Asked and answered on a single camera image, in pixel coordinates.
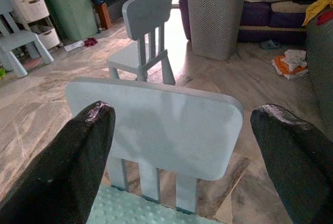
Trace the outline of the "small cream cushion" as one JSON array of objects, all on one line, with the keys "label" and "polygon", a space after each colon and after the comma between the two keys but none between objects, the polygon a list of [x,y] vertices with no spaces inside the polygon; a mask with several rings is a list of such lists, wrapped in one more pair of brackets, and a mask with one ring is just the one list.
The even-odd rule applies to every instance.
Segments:
[{"label": "small cream cushion", "polygon": [[293,1],[271,3],[271,10],[275,13],[305,13],[310,4],[299,4]]}]

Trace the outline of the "orange and white clothes pile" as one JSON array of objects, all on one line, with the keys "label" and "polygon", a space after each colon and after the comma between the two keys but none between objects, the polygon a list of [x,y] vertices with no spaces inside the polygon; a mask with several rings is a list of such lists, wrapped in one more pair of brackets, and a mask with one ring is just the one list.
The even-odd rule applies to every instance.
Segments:
[{"label": "orange and white clothes pile", "polygon": [[305,76],[309,71],[306,51],[301,49],[288,49],[282,55],[276,56],[271,63],[277,74],[288,80]]}]

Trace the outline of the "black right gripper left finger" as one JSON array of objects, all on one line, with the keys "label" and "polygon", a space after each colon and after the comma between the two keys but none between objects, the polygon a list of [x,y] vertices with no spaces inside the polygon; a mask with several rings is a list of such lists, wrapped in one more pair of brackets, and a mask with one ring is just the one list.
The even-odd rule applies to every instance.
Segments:
[{"label": "black right gripper left finger", "polygon": [[115,109],[103,101],[69,120],[0,201],[0,224],[86,224],[115,121]]}]

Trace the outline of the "green plastic bin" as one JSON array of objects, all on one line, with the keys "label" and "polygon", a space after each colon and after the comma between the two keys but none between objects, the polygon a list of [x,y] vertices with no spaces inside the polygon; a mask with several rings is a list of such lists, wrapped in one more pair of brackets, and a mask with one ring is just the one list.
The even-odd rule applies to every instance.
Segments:
[{"label": "green plastic bin", "polygon": [[44,0],[60,37],[72,42],[98,32],[91,0]]}]

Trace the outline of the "light blue children's chair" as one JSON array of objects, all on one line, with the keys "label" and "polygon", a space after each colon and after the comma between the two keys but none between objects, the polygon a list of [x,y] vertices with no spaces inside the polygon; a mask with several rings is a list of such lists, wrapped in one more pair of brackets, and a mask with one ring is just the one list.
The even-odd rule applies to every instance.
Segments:
[{"label": "light blue children's chair", "polygon": [[142,196],[159,203],[160,170],[176,177],[176,209],[197,210],[197,181],[224,176],[244,108],[225,94],[119,79],[77,78],[66,85],[73,115],[104,101],[116,112],[107,167],[111,186],[127,191],[126,161],[139,165]]},{"label": "light blue children's chair", "polygon": [[54,61],[36,33],[20,30],[11,12],[14,8],[10,0],[0,0],[0,63],[8,71],[14,71],[17,77],[28,75],[26,69],[12,52],[24,45],[34,44],[45,64]]},{"label": "light blue children's chair", "polygon": [[169,20],[172,0],[128,0],[122,15],[128,38],[133,42],[107,59],[110,77],[118,79],[118,70],[137,75],[146,81],[148,70],[161,62],[164,84],[175,79],[164,46],[164,24]]}]

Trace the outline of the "grey perforated laundry hamper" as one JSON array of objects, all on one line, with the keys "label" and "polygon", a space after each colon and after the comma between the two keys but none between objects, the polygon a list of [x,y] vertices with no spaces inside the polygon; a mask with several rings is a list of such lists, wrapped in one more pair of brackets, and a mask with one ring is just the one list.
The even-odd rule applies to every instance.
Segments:
[{"label": "grey perforated laundry hamper", "polygon": [[193,53],[227,60],[236,53],[244,0],[188,0]]}]

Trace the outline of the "brown wooden stand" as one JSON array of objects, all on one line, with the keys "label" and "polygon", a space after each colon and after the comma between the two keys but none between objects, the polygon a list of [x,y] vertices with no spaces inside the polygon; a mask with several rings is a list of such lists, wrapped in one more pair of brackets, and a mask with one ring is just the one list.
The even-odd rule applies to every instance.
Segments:
[{"label": "brown wooden stand", "polygon": [[99,16],[100,24],[102,28],[110,29],[112,27],[112,21],[109,16],[109,11],[106,3],[95,6],[97,14]]}]

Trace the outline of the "white storage basket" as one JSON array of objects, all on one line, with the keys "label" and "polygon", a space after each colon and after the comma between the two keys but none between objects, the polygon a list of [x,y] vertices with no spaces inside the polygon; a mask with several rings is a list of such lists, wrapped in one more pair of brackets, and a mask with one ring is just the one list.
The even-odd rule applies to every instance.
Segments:
[{"label": "white storage basket", "polygon": [[49,11],[44,0],[14,1],[27,22],[35,22],[49,16]]},{"label": "white storage basket", "polygon": [[60,44],[57,32],[53,27],[36,24],[30,26],[30,29],[37,34],[40,41],[47,49],[54,48]]}]

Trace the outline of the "white paper sheet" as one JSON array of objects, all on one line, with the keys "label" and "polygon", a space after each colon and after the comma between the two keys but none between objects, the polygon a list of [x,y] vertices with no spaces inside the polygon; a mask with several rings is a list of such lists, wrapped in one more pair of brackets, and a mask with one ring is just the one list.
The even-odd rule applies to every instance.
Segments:
[{"label": "white paper sheet", "polygon": [[70,52],[73,49],[76,49],[76,48],[79,48],[79,47],[83,47],[84,45],[85,45],[84,41],[77,41],[77,42],[74,42],[74,43],[71,43],[71,44],[68,44],[68,45],[64,46],[64,49],[67,52]]}]

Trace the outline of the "yellow cloth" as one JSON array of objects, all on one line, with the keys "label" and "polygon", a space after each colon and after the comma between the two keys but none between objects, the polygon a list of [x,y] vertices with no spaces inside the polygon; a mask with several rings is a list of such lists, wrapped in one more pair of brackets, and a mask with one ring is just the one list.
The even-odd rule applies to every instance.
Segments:
[{"label": "yellow cloth", "polygon": [[333,0],[317,0],[316,2],[312,3],[305,11],[305,19],[302,26],[306,26],[326,7],[333,8]]}]

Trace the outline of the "teal dotted plush pillow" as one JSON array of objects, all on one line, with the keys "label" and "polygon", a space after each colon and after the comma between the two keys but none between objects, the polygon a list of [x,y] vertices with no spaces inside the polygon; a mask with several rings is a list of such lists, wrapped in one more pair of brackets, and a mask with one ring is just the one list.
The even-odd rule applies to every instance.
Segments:
[{"label": "teal dotted plush pillow", "polygon": [[225,224],[101,185],[86,224]]}]

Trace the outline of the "small blue cloth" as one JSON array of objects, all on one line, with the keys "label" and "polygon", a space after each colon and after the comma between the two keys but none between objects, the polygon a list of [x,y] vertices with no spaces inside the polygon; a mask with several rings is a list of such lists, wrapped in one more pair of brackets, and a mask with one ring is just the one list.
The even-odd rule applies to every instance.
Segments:
[{"label": "small blue cloth", "polygon": [[260,43],[260,48],[265,50],[279,49],[281,48],[281,44],[273,40],[267,40]]}]

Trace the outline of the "dark purple sofa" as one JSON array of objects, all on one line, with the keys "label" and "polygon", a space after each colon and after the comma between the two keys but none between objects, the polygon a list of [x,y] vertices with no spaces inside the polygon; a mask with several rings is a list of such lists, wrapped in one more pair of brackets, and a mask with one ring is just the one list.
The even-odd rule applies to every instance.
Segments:
[{"label": "dark purple sofa", "polygon": [[[299,4],[312,4],[316,0],[291,0]],[[273,40],[282,44],[303,44],[306,29],[302,26],[305,13],[275,13],[271,3],[244,2],[238,42]]]}]

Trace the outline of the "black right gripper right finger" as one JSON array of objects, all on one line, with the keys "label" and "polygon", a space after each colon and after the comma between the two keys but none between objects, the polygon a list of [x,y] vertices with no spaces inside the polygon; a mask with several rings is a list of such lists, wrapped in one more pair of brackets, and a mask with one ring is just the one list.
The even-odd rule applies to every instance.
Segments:
[{"label": "black right gripper right finger", "polygon": [[333,224],[333,141],[275,104],[254,109],[250,122],[267,173],[293,224]]}]

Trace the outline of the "red cloth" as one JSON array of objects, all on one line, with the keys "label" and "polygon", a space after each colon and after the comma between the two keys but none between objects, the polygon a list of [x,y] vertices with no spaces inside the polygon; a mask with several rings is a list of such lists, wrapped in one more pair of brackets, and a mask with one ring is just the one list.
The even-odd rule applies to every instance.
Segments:
[{"label": "red cloth", "polygon": [[326,11],[326,12],[322,13],[321,15],[319,15],[317,18],[316,25],[317,26],[323,25],[330,20],[333,20],[333,10]]}]

